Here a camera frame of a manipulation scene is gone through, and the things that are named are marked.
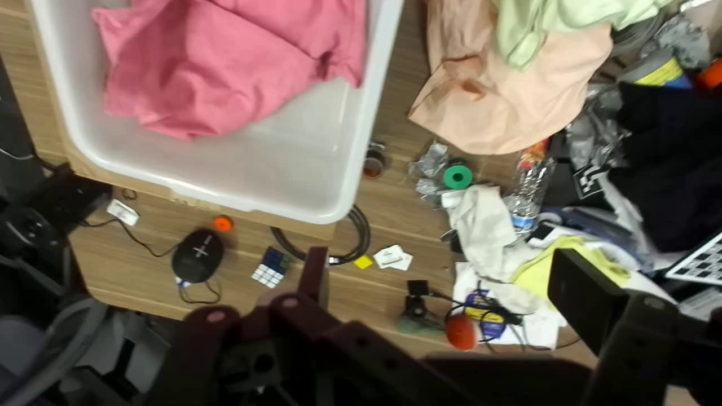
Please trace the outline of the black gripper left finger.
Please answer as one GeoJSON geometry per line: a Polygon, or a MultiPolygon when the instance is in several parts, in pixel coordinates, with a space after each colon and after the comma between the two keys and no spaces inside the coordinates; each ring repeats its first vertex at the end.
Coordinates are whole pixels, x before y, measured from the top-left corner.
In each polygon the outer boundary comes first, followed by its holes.
{"type": "Polygon", "coordinates": [[[327,251],[313,246],[304,258],[304,268],[299,282],[299,292],[312,297],[316,304],[327,304],[327,251]]]}

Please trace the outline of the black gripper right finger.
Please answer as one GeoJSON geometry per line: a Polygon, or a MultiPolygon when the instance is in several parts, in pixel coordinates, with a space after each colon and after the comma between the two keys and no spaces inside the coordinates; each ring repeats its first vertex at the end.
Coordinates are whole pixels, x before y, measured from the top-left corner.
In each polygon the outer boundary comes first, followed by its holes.
{"type": "Polygon", "coordinates": [[[554,253],[546,294],[593,354],[627,304],[627,294],[570,248],[554,253]]]}

